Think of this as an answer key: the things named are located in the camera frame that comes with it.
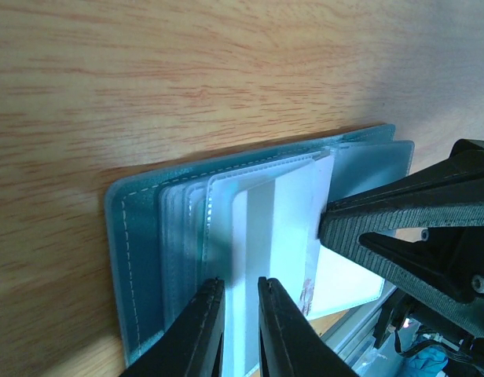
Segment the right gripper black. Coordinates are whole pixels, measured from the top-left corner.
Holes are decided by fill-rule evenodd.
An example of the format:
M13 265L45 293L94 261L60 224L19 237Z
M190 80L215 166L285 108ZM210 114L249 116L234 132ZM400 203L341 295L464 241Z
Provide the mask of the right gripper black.
M371 202L381 209L333 213ZM321 243L467 331L465 357L484 369L484 141L460 139L448 159L326 211ZM400 228L428 236L410 243L377 233Z

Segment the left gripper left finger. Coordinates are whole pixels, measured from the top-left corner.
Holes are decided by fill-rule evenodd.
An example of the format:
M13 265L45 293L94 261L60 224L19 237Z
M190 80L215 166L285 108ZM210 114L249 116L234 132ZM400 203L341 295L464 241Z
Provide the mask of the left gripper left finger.
M225 282L205 280L164 336L122 375L220 376L225 308Z

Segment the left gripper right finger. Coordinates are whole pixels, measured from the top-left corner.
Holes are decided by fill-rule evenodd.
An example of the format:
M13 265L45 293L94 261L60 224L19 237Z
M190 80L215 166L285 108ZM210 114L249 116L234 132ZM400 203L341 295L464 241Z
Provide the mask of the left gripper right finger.
M275 278L258 279L261 376L355 376L317 335Z

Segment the white card black stripe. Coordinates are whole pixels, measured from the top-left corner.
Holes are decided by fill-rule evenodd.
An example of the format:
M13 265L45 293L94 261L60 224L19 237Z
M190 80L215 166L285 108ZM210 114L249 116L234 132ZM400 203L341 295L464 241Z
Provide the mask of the white card black stripe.
M299 299L333 164L326 154L300 161L235 195L222 375L245 376L258 365L259 277L277 278Z

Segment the teal card holder wallet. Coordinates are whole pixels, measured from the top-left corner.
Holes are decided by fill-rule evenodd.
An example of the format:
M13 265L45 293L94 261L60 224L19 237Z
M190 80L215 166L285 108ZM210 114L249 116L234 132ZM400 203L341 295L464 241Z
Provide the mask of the teal card holder wallet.
M328 203L407 175L414 144L393 125L236 153L134 175L107 191L104 211L126 365L167 332L200 285L232 279L232 203L237 193L319 155L334 158L315 253L294 303L314 320L377 300L382 277L321 245Z

